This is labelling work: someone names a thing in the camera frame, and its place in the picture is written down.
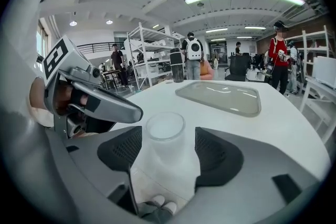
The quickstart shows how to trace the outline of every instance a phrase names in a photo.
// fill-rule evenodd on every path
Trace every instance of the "red shirt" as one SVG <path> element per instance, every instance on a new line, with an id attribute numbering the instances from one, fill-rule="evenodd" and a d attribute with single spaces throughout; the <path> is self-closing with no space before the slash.
<path id="1" fill-rule="evenodd" d="M 285 45 L 285 41 L 282 40 L 278 40 L 277 41 L 277 45 L 275 46 L 275 53 L 273 53 L 274 51 L 274 39 L 271 39 L 271 44 L 269 45 L 269 53 L 268 56 L 270 58 L 273 58 L 273 63 L 275 63 L 275 66 L 288 66 L 287 62 L 281 62 L 278 56 L 278 51 L 279 50 L 283 50 L 285 52 L 285 54 L 287 54 L 287 47 Z"/>

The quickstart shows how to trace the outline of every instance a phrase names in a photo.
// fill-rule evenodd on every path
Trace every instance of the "black thermos bottle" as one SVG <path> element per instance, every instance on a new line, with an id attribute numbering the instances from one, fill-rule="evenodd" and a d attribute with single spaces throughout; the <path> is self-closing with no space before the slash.
<path id="1" fill-rule="evenodd" d="M 172 67 L 174 82 L 183 81 L 183 61 L 180 49 L 174 48 L 170 50 L 170 65 Z"/>

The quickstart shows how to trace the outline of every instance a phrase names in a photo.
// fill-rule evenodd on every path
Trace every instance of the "cap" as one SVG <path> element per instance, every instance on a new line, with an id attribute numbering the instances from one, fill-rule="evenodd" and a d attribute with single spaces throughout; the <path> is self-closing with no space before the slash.
<path id="1" fill-rule="evenodd" d="M 275 30 L 282 29 L 283 31 L 286 31 L 286 32 L 289 30 L 289 28 L 287 26 L 285 26 L 285 24 L 283 23 L 282 20 L 279 20 L 279 21 L 277 21 L 277 22 L 274 23 L 274 29 Z"/>

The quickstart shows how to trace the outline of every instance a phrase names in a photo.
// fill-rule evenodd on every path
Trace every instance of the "clear plastic cup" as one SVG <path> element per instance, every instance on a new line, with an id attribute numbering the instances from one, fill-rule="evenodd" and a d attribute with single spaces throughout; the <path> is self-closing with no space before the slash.
<path id="1" fill-rule="evenodd" d="M 176 165 L 184 151 L 184 118 L 175 112 L 161 112 L 146 123 L 155 154 L 165 164 Z"/>

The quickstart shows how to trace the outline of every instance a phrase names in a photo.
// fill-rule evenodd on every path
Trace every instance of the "railing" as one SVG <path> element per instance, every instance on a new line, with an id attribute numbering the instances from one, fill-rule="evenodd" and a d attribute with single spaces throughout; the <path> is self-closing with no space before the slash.
<path id="1" fill-rule="evenodd" d="M 119 50 L 124 49 L 123 42 L 92 43 L 92 44 L 80 45 L 80 46 L 77 46 L 77 48 L 82 54 L 93 54 L 95 52 L 100 52 L 100 51 L 108 51 L 108 50 L 113 51 L 113 47 L 112 47 L 113 44 L 117 44 Z"/>

